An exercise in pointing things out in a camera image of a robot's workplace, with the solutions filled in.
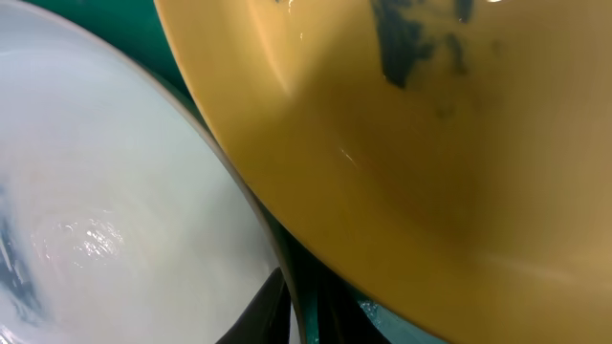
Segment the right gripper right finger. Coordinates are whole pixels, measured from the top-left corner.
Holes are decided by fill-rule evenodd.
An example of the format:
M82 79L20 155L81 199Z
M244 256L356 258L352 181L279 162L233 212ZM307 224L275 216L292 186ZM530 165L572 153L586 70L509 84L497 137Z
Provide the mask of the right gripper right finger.
M317 323L320 344L390 344L332 271L319 280Z

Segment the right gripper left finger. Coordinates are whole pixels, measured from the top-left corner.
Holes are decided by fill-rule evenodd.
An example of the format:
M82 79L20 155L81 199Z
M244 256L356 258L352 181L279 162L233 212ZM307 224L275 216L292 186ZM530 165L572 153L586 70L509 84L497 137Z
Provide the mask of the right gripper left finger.
M291 296L276 268L234 325L216 344L288 344Z

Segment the light blue plate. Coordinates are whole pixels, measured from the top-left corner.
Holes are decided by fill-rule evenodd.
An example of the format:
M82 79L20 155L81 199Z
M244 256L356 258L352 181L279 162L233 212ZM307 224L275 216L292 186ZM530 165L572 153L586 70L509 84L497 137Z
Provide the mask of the light blue plate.
M216 142L80 26L1 5L1 339L216 343L283 265Z

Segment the yellow-green plate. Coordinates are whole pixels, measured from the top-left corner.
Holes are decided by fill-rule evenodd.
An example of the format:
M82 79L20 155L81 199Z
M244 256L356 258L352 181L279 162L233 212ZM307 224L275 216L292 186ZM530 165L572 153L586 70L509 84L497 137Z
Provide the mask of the yellow-green plate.
M274 217L455 343L611 339L611 0L165 0Z

